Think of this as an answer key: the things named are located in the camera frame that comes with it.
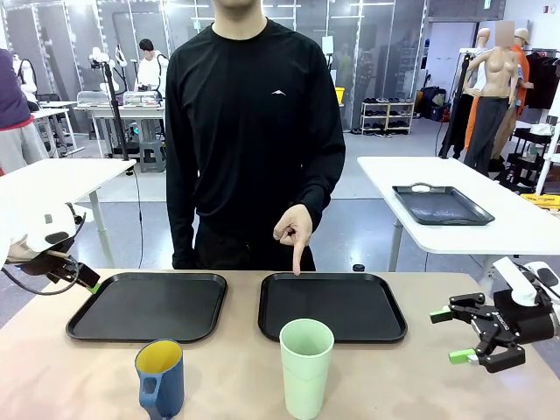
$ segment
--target cup rim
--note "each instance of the cup rim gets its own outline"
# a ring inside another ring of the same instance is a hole
[[[144,371],[141,370],[141,369],[138,367],[138,365],[137,365],[137,363],[138,363],[138,356],[140,355],[140,353],[143,352],[147,347],[151,346],[152,344],[156,344],[156,343],[158,343],[159,341],[170,341],[171,343],[175,343],[175,344],[178,346],[178,348],[181,350],[181,357],[179,358],[179,360],[177,360],[177,363],[179,363],[180,360],[183,358],[183,354],[182,354],[182,353],[183,353],[183,347],[181,347],[181,345],[180,345],[177,341],[175,341],[174,339],[154,339],[153,341],[150,341],[148,344],[146,344],[144,347],[142,347],[142,348],[140,349],[140,351],[136,354],[136,357],[134,358],[134,368],[135,368],[138,372],[142,372],[142,373],[144,374]],[[175,363],[175,364],[174,364],[173,366],[171,366],[169,369],[164,370],[163,372],[157,372],[157,374],[154,374],[154,375],[162,375],[162,374],[164,374],[164,373],[166,373],[166,372],[169,372],[170,370],[172,370],[173,368],[175,368],[175,366],[177,366],[177,363]]]
[[[308,355],[308,354],[299,354],[299,353],[296,353],[296,352],[294,352],[293,350],[289,349],[289,348],[284,344],[284,342],[283,342],[283,340],[282,340],[282,331],[284,330],[285,327],[287,327],[287,326],[289,326],[290,324],[293,324],[293,323],[295,323],[295,322],[298,322],[298,321],[311,321],[311,322],[314,322],[315,324],[319,324],[319,325],[323,326],[324,328],[326,328],[326,330],[327,330],[327,331],[330,333],[330,335],[331,335],[331,340],[330,340],[330,343],[329,343],[329,347],[328,347],[325,351],[323,351],[323,352],[321,352],[321,353],[312,354],[312,355]],[[286,350],[289,354],[294,355],[294,356],[297,356],[297,357],[303,357],[303,358],[306,358],[306,359],[313,359],[313,358],[317,358],[317,357],[319,357],[319,356],[323,356],[323,355],[329,353],[329,352],[331,351],[331,349],[333,348],[333,346],[334,346],[334,334],[333,334],[333,331],[332,331],[326,324],[322,323],[321,321],[317,321],[316,319],[312,319],[312,318],[298,318],[298,319],[293,319],[292,321],[290,321],[289,323],[287,323],[286,325],[284,325],[284,326],[282,327],[282,329],[280,330],[280,334],[278,334],[278,339],[280,340],[280,347],[282,347],[284,350]]]

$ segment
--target neck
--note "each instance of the neck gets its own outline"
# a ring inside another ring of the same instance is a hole
[[[223,38],[251,39],[261,33],[266,26],[261,2],[254,2],[248,8],[239,10],[221,7],[218,2],[215,2],[214,15],[212,30]]]

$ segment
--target chin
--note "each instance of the chin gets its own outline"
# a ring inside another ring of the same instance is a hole
[[[260,3],[259,0],[214,0],[214,2],[225,9],[248,9]]]

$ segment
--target shoe rack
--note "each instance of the shoe rack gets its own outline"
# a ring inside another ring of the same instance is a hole
[[[367,111],[383,111],[382,115],[366,115]],[[391,111],[396,111],[398,115],[391,115]],[[406,134],[410,134],[410,127],[412,125],[412,116],[414,111],[414,102],[381,102],[381,103],[365,103],[361,104],[361,111],[360,111],[360,128],[361,132],[369,132],[369,131],[386,131],[386,130],[395,130],[395,131],[406,131]],[[406,119],[407,125],[402,127],[389,127],[389,124],[392,121],[398,119]],[[382,127],[376,127],[374,129],[367,128],[365,125],[369,123],[370,125],[373,124],[381,124]]]

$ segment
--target yellow object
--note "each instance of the yellow object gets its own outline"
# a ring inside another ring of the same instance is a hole
[[[339,100],[339,105],[342,103],[342,96],[344,96],[344,88],[343,87],[336,87],[336,97]]]
[[[162,374],[181,360],[183,350],[175,341],[161,339],[146,346],[136,357],[136,368],[149,375]]]
[[[536,195],[536,194],[522,194],[525,200],[529,200],[536,206],[542,208],[560,208],[560,195]]]

